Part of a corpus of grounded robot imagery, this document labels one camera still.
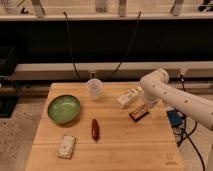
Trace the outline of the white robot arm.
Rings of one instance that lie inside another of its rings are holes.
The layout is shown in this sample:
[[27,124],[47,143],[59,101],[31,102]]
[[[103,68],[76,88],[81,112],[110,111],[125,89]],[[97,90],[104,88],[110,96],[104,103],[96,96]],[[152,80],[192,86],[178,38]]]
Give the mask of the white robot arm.
[[169,75],[164,69],[143,76],[140,86],[144,103],[154,106],[161,99],[213,131],[213,101],[173,88],[168,81]]

